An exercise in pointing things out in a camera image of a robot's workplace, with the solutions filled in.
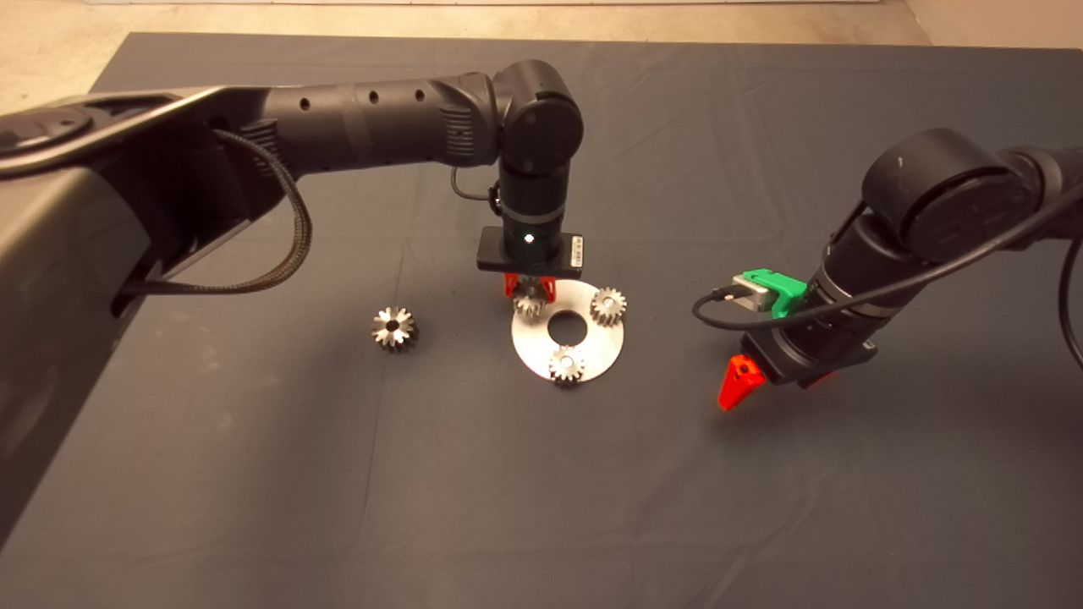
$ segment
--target connector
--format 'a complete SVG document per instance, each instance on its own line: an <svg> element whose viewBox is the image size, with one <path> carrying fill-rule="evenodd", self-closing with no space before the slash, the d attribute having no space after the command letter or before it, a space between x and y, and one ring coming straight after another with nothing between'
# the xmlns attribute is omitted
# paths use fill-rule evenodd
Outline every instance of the connector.
<svg viewBox="0 0 1083 609"><path fill-rule="evenodd" d="M808 288L805 282L770 269L756 269L734 275L731 287L741 288L740 291L744 295L727 296L726 301L754 312L770 310L775 319L788 315Z"/></svg>
<svg viewBox="0 0 1083 609"><path fill-rule="evenodd" d="M746 280L744 275L733 275L733 285L739 285L746 287L752 290L752 294L741 298L730 298L727 297L728 302L733 302L734 304L740 304L749 311L761 313L764 311L770 311L774 301L779 298L779 295L771 291L770 289L759 285L754 281Z"/></svg>

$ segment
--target wall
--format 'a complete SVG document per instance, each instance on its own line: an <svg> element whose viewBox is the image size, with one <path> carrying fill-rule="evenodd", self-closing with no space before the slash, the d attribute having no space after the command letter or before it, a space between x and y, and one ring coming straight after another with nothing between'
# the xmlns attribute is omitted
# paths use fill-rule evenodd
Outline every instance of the wall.
<svg viewBox="0 0 1083 609"><path fill-rule="evenodd" d="M1083 48L1083 0L908 0L934 44Z"/></svg>

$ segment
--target table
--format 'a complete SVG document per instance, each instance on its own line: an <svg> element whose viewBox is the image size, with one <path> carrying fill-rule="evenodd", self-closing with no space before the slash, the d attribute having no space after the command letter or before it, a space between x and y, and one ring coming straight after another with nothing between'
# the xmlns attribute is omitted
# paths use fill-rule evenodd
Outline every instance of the table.
<svg viewBox="0 0 1083 609"><path fill-rule="evenodd" d="M1083 602L1062 244L930 286L871 363L730 414L714 396L739 337L688 311L741 270L809 276L913 132L1083 143L1079 51L133 35L95 90L532 56L587 124L565 226L584 278L629 297L616 365L559 391L518 361L500 278L473 269L493 219L446 168L306 178L296 277L144 306L0 555L0 606ZM246 278L289 228L280 206L183 278ZM390 304L423 324L403 357L368 337Z"/></svg>

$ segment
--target white label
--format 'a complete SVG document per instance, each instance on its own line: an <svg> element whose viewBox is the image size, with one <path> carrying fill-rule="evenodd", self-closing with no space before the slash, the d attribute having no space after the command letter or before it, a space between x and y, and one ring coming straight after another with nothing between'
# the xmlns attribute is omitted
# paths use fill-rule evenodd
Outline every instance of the white label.
<svg viewBox="0 0 1083 609"><path fill-rule="evenodd" d="M583 237L579 235L572 237L572 268L583 268Z"/></svg>

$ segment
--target gear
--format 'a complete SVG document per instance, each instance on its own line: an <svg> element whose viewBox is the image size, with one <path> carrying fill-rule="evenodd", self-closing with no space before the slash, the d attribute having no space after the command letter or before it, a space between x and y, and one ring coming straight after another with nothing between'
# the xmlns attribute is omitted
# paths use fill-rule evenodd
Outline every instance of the gear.
<svg viewBox="0 0 1083 609"><path fill-rule="evenodd" d="M549 377L557 385L572 385L583 378L583 353L574 347L562 346L549 359Z"/></svg>
<svg viewBox="0 0 1083 609"><path fill-rule="evenodd" d="M542 283L535 278L519 280L511 293L511 301L516 304L516 313L524 318L536 318L542 314L548 299Z"/></svg>
<svg viewBox="0 0 1083 609"><path fill-rule="evenodd" d="M373 318L373 339L384 349L402 349L416 338L417 323L406 309L388 307Z"/></svg>
<svg viewBox="0 0 1083 609"><path fill-rule="evenodd" d="M603 326L611 326L621 321L627 309L628 299L612 287L599 289L590 300L590 316Z"/></svg>

